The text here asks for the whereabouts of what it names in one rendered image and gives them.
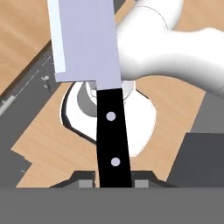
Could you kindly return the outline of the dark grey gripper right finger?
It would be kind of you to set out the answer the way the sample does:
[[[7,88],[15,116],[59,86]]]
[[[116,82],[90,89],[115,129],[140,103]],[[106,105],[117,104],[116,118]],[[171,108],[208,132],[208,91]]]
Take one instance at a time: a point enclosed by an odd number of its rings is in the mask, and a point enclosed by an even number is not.
[[[153,171],[132,171],[131,174],[134,188],[174,187],[174,185],[158,179]]]

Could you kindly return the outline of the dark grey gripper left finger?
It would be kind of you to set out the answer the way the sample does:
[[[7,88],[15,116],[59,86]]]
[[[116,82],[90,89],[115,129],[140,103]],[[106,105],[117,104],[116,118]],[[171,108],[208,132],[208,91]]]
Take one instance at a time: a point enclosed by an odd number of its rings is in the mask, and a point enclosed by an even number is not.
[[[95,188],[95,171],[74,171],[69,179],[52,188]]]

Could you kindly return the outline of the black-handled cleaver knife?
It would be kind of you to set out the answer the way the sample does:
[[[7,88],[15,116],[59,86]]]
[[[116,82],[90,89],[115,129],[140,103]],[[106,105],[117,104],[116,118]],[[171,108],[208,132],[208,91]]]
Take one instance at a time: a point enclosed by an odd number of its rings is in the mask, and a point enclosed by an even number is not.
[[[131,187],[113,0],[47,0],[57,82],[96,85],[101,187]]]

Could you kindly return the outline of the white round thing black rim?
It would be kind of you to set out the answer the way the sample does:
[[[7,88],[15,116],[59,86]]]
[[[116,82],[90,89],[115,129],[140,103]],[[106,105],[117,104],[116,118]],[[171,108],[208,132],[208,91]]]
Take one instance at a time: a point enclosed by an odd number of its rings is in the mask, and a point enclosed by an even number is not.
[[[134,80],[122,83],[129,155],[136,157],[151,139],[157,110],[151,100],[139,92]],[[96,144],[96,91],[88,82],[75,82],[66,91],[60,120],[64,127]]]

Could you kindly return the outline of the dark grey cupboard block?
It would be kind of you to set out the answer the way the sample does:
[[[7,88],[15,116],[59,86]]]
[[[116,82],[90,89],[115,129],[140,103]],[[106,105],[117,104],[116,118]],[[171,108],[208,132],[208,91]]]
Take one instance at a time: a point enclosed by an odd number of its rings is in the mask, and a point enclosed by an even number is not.
[[[205,95],[167,182],[178,187],[224,187],[224,100],[220,97]]]

